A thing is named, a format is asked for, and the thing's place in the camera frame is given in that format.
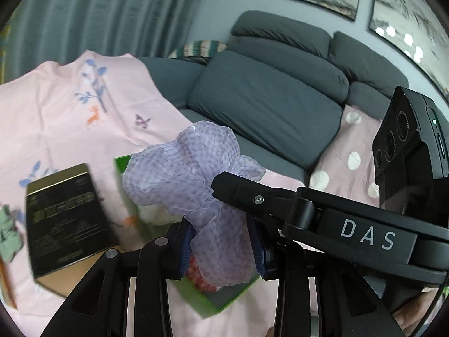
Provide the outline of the person's hand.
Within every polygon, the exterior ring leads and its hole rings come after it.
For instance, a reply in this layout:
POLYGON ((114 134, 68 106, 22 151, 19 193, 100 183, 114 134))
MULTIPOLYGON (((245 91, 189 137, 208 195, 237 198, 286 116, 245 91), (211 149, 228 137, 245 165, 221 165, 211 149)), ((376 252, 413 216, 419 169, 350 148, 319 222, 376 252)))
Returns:
POLYGON ((429 309, 437 294, 437 289, 429 289, 421 292, 419 296, 407 301, 400 309, 393 313, 393 318, 397 321, 403 331, 416 325, 429 309))

